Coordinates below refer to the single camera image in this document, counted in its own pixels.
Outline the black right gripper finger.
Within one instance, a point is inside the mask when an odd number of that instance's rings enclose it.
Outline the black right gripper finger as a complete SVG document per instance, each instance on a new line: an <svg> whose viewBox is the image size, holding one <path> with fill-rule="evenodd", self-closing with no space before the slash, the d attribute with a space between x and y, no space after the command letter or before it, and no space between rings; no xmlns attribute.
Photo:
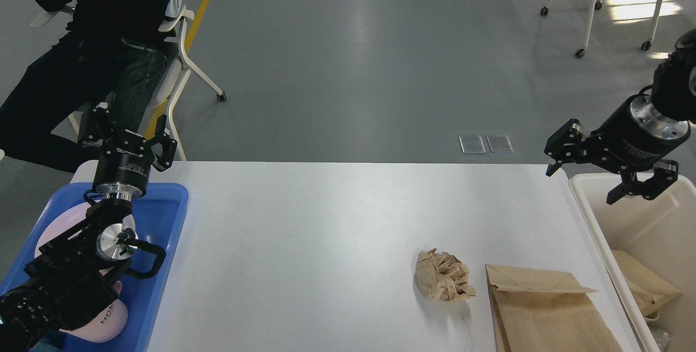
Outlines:
<svg viewBox="0 0 696 352"><path fill-rule="evenodd" d="M546 170L552 176L564 163L596 164L599 159L596 131L590 135L582 133L579 119L569 119L562 127L549 137L544 153L553 159Z"/></svg>
<svg viewBox="0 0 696 352"><path fill-rule="evenodd" d="M673 159L659 159L652 166L653 175L646 181L639 181L637 172L631 166L620 166L622 182L607 193L606 203L611 205L625 196L641 196L653 200L664 193L679 178L679 163Z"/></svg>

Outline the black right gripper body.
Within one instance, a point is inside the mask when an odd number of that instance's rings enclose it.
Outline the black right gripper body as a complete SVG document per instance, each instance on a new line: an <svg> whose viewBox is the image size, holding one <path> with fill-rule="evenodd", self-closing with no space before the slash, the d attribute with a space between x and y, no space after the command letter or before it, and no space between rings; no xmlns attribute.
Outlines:
<svg viewBox="0 0 696 352"><path fill-rule="evenodd" d="M629 97L587 138L589 163L614 173L647 171L691 135L691 94Z"/></svg>

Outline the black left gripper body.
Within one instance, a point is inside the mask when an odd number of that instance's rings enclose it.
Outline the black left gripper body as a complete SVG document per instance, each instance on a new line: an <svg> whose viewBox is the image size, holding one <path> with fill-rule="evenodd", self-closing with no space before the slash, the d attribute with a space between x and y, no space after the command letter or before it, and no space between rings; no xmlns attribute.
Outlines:
<svg viewBox="0 0 696 352"><path fill-rule="evenodd" d="M144 137L111 137L102 146L92 188L104 198L141 198L147 193L153 161L154 153Z"/></svg>

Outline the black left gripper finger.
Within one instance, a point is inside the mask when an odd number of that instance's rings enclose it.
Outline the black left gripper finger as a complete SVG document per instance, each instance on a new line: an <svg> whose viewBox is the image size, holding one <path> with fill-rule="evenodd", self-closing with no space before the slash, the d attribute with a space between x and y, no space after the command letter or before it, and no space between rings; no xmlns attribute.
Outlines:
<svg viewBox="0 0 696 352"><path fill-rule="evenodd" d="M77 144L99 149L127 145L125 131L119 129L109 116L107 104L91 107L82 114L77 135Z"/></svg>
<svg viewBox="0 0 696 352"><path fill-rule="evenodd" d="M177 150L177 140L172 139L166 130L167 116L158 117L154 136L144 141L144 156L146 161L157 171L171 168Z"/></svg>

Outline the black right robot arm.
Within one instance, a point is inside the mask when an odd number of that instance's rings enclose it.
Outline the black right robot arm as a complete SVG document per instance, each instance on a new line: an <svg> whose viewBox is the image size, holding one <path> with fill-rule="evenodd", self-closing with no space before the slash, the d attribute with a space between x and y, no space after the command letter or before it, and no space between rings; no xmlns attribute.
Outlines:
<svg viewBox="0 0 696 352"><path fill-rule="evenodd" d="M679 164L666 155L686 142L695 120L695 36L689 30L655 70L653 82L624 101L589 135L570 119L549 137L544 152L551 176L566 163L590 163L621 176L607 194L614 204L624 196L657 198L679 176Z"/></svg>

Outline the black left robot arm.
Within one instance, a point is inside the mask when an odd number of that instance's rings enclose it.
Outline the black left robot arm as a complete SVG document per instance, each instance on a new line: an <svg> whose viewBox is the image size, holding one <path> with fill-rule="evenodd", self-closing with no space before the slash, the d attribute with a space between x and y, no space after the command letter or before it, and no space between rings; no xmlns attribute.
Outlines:
<svg viewBox="0 0 696 352"><path fill-rule="evenodd" d="M146 195L150 169L168 169L177 141L166 131L166 115L146 139L120 129L109 110L85 112L79 141L101 141L101 156L84 220L40 245L25 265L27 282L2 296L2 347L27 351L49 329L76 330L91 322L117 297L115 283L127 274L148 279L166 259L164 248L138 238L125 225L134 199Z"/></svg>

